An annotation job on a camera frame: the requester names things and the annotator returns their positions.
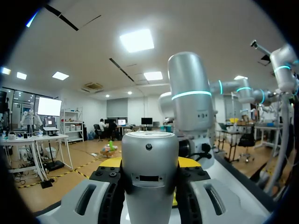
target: seated person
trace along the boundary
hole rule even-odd
[[[100,134],[100,140],[103,141],[103,138],[105,136],[105,123],[104,123],[104,119],[102,118],[99,122],[99,126],[100,126],[100,130],[101,130],[101,134]]]
[[[114,141],[114,135],[116,131],[117,131],[116,120],[113,120],[108,126],[108,136],[110,140]]]

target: office chair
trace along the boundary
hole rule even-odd
[[[251,127],[250,133],[245,133],[241,136],[238,146],[246,147],[246,152],[241,153],[239,155],[239,158],[236,159],[236,161],[240,161],[242,157],[245,157],[245,162],[248,163],[249,159],[252,158],[252,161],[254,161],[254,156],[248,153],[248,147],[253,147],[255,145],[255,139],[254,139],[254,127]]]
[[[102,135],[102,131],[100,130],[100,126],[98,124],[94,124],[94,132],[97,134],[97,136],[99,137],[98,141],[103,141],[100,136]]]

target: ceiling light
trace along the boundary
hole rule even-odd
[[[34,16],[32,16],[31,20],[29,20],[29,22],[26,24],[26,27],[30,27],[34,17],[36,16],[37,12],[34,14]]]
[[[26,75],[26,74],[23,74],[23,73],[17,72],[17,78],[20,78],[20,79],[24,79],[24,80],[26,80],[26,77],[27,77],[27,75]]]
[[[144,73],[144,77],[145,77],[148,81],[152,81],[152,80],[162,80],[162,79],[163,79],[162,72],[160,72],[160,71],[146,72],[146,73]]]
[[[247,77],[244,77],[244,76],[236,76],[236,77],[234,78],[234,80],[238,80],[238,79],[241,79],[241,78],[248,79]]]
[[[64,73],[61,73],[61,72],[57,71],[52,77],[60,79],[60,80],[65,80],[69,76],[64,74]]]
[[[10,74],[10,72],[11,72],[11,70],[10,70],[10,69],[8,69],[8,68],[5,68],[5,67],[1,67],[1,73],[2,73],[2,74],[9,75],[9,74]]]
[[[154,48],[153,39],[149,29],[142,29],[121,35],[120,39],[121,43],[130,53]]]

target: computer screen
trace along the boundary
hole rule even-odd
[[[118,125],[126,125],[126,119],[118,119],[117,123]]]
[[[151,125],[153,123],[153,118],[141,118],[142,125]]]
[[[60,116],[61,100],[40,97],[38,101],[38,115]]]

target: yellow surface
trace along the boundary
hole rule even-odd
[[[199,167],[200,164],[195,160],[179,157],[178,158],[180,167]],[[115,157],[108,160],[103,161],[100,166],[102,167],[120,167],[121,157]]]
[[[229,121],[231,122],[231,123],[237,123],[238,122],[238,118],[230,118],[229,119]]]

